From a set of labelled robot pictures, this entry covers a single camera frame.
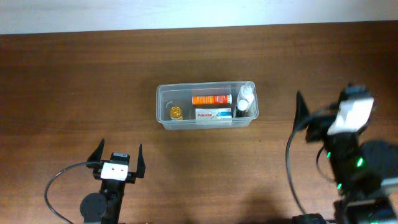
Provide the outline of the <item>white Panadol medicine box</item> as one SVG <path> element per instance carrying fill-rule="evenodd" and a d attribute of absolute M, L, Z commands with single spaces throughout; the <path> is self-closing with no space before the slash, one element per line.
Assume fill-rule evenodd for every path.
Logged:
<path fill-rule="evenodd" d="M 231 108 L 197 108 L 195 110 L 195 121 L 200 125 L 230 125 L 232 118 Z"/>

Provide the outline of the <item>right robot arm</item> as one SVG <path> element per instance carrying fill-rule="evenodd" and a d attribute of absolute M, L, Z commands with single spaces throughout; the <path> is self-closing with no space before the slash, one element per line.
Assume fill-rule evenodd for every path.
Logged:
<path fill-rule="evenodd" d="M 348 85 L 338 101 L 309 112 L 296 94 L 294 125 L 287 145 L 299 131 L 306 142 L 321 141 L 341 199 L 334 202 L 333 223 L 397 223 L 389 198 L 397 190 L 397 145 L 383 141 L 359 142 L 370 124 L 374 98 L 363 85 Z"/>

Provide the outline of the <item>white spray bottle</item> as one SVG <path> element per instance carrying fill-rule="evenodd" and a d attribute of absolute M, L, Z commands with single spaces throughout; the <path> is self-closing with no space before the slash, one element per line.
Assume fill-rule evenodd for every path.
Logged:
<path fill-rule="evenodd" d="M 241 100 L 246 100 L 248 102 L 247 109 L 250 108 L 254 101 L 254 88 L 255 84 L 253 82 L 246 82 L 243 86 L 241 86 L 238 93 L 237 102 L 239 103 Z"/>

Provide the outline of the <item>orange tablet tube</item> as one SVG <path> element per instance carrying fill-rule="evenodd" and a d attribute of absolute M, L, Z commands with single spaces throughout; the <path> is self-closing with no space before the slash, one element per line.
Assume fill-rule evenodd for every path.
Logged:
<path fill-rule="evenodd" d="M 232 95 L 193 96 L 193 105 L 224 105 L 232 103 Z"/>

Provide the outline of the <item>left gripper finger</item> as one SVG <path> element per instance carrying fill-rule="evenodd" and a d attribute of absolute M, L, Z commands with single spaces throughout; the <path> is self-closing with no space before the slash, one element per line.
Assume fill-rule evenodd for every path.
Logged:
<path fill-rule="evenodd" d="M 98 147 L 93 151 L 93 153 L 88 157 L 87 162 L 100 162 L 103 149 L 104 149 L 105 140 L 102 139 L 98 145 Z"/>
<path fill-rule="evenodd" d="M 139 154 L 137 157 L 136 178 L 143 179 L 145 171 L 146 171 L 146 165 L 145 165 L 144 156 L 142 153 L 142 144 L 140 144 Z"/>

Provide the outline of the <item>small gold-lid jar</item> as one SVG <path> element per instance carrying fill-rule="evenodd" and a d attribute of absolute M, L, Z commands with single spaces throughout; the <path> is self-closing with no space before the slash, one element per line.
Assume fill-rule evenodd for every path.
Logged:
<path fill-rule="evenodd" d="M 171 120 L 182 120 L 183 119 L 182 109 L 178 106 L 171 107 L 169 115 L 170 115 Z"/>

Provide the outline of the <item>black bottle white cap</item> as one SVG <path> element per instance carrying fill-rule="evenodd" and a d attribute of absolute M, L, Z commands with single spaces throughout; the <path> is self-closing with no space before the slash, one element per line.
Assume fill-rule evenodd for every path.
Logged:
<path fill-rule="evenodd" d="M 234 118 L 245 117 L 247 108 L 248 108 L 248 102 L 246 100 L 239 100 L 235 106 L 233 117 Z"/>

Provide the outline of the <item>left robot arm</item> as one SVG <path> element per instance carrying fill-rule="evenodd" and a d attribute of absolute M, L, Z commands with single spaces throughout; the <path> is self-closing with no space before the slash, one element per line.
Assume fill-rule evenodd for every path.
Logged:
<path fill-rule="evenodd" d="M 126 184 L 134 184 L 142 179 L 146 165 L 139 147 L 137 168 L 129 171 L 130 155 L 114 152 L 110 159 L 102 160 L 104 140 L 87 159 L 87 168 L 93 170 L 93 177 L 101 181 L 98 192 L 87 195 L 80 204 L 80 213 L 84 223 L 105 224 L 119 222 L 121 205 Z"/>

